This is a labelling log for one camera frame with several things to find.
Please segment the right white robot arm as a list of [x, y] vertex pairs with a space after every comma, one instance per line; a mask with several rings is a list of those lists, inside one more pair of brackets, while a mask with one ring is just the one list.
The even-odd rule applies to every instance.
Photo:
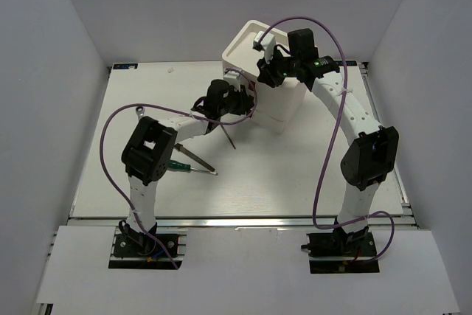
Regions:
[[272, 88], [288, 77], [296, 78], [333, 115], [335, 132], [342, 132], [349, 145], [340, 162], [346, 190], [333, 236], [334, 249], [350, 255], [368, 230], [374, 195], [394, 168], [399, 133], [384, 127], [347, 88], [347, 63], [320, 56], [313, 31], [305, 28], [288, 33], [288, 48], [278, 48], [269, 31], [260, 31], [253, 48], [263, 53], [258, 60], [258, 82]]

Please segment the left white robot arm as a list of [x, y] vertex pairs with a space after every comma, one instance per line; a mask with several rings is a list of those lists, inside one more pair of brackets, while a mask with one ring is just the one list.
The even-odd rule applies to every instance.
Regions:
[[206, 95], [198, 98], [190, 113], [155, 120], [142, 117], [124, 151], [122, 162], [128, 175], [130, 212], [120, 230], [139, 255], [150, 254], [156, 246], [154, 207], [156, 188], [170, 167], [174, 146], [195, 136], [212, 132], [227, 114], [249, 116], [257, 106], [253, 83], [233, 86], [225, 80], [210, 83]]

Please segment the white drawer cabinet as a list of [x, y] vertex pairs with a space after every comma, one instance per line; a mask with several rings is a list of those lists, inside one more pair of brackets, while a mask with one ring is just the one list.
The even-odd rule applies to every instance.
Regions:
[[250, 20], [242, 27], [222, 53], [222, 66], [237, 69], [247, 80], [254, 83], [257, 93], [257, 107], [252, 116], [254, 122], [274, 133], [282, 133], [301, 106], [307, 89], [295, 78], [286, 78], [281, 86], [271, 88], [259, 83], [257, 62], [263, 52], [252, 49], [254, 37], [259, 31], [265, 32], [269, 25]]

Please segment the blue label right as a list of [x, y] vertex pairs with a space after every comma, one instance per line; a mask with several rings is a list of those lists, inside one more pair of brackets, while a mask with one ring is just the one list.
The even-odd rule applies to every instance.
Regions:
[[[343, 61], [342, 60], [336, 60], [335, 63], [338, 65], [338, 66], [343, 66]], [[356, 60], [346, 60], [346, 66], [357, 66], [358, 63]]]

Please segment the blue label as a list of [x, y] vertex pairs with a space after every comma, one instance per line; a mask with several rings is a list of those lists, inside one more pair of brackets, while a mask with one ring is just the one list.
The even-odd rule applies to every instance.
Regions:
[[137, 68], [137, 63], [115, 63], [112, 67], [113, 70], [134, 70]]
[[[338, 65], [338, 66], [343, 66], [343, 61], [342, 60], [336, 60], [335, 63]], [[358, 63], [356, 60], [346, 60], [346, 66], [357, 66]]]

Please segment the grey metal file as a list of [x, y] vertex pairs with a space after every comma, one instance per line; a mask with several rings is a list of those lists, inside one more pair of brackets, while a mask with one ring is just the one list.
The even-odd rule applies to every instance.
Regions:
[[186, 149], [182, 144], [177, 143], [174, 145], [174, 148], [179, 151], [180, 153], [183, 153], [185, 156], [189, 157], [191, 160], [194, 162], [197, 162], [199, 165], [202, 167], [205, 167], [208, 171], [215, 173], [216, 169], [210, 165], [208, 162], [204, 161], [202, 158], [191, 152], [190, 150]]

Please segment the silver ratchet wrench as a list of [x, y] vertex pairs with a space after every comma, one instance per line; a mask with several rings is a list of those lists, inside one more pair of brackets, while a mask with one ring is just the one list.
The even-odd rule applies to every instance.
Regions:
[[145, 116], [145, 108], [143, 106], [137, 106], [135, 109], [138, 120]]

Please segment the blue label left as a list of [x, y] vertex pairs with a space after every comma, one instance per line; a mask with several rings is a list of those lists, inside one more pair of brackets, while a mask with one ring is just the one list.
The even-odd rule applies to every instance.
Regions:
[[112, 67], [113, 70], [134, 70], [137, 68], [137, 63], [115, 63]]

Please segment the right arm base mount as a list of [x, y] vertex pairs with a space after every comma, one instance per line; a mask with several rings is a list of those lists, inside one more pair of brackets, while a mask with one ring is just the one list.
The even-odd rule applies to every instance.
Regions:
[[380, 272], [371, 232], [360, 240], [343, 244], [333, 233], [307, 234], [300, 249], [308, 254], [311, 274], [375, 274]]

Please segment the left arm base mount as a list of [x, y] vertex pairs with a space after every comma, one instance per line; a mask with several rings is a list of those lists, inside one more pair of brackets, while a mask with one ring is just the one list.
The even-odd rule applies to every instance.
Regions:
[[176, 267], [163, 248], [154, 240], [145, 248], [116, 232], [108, 261], [110, 269], [171, 270], [176, 271], [182, 264], [187, 245], [185, 233], [159, 233], [156, 236], [166, 247]]

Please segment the aluminium rail front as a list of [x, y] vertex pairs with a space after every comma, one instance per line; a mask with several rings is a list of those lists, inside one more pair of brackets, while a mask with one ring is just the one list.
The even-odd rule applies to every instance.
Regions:
[[[93, 219], [93, 218], [70, 218], [67, 226], [117, 226], [118, 219]], [[411, 227], [417, 226], [416, 220], [411, 215], [394, 216], [395, 226]], [[317, 223], [332, 225], [333, 218], [320, 218]], [[181, 218], [181, 219], [157, 219], [160, 227], [283, 227], [283, 226], [313, 226], [310, 218]], [[389, 226], [387, 217], [372, 218], [370, 226]]]

